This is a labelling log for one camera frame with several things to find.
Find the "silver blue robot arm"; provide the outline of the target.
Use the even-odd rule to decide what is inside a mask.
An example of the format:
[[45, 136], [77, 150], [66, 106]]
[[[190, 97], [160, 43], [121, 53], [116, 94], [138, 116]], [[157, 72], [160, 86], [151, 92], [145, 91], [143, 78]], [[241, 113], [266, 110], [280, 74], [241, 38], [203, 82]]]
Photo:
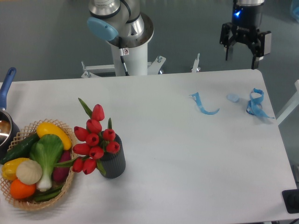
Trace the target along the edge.
[[[271, 32], [259, 30], [263, 6], [262, 0], [235, 0], [231, 22], [221, 27], [220, 44], [226, 55], [232, 54], [236, 43], [246, 45], [253, 55], [252, 69], [258, 68], [259, 61], [271, 51]], [[118, 56], [122, 66], [128, 64], [124, 56], [138, 58], [129, 50], [147, 46], [154, 34], [153, 23], [140, 11], [138, 0], [91, 0], [88, 8], [88, 28], [123, 54]]]

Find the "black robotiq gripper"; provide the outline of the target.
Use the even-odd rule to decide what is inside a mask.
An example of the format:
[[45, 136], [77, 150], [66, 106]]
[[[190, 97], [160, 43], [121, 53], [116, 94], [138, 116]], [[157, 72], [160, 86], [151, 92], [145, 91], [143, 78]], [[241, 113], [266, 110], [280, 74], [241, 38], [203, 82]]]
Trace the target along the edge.
[[259, 66], [259, 61], [271, 52], [272, 32], [260, 32], [263, 0], [234, 0], [232, 23], [224, 23], [221, 27], [220, 44], [225, 49], [225, 60], [231, 60], [235, 43], [249, 46], [253, 55], [251, 69]]

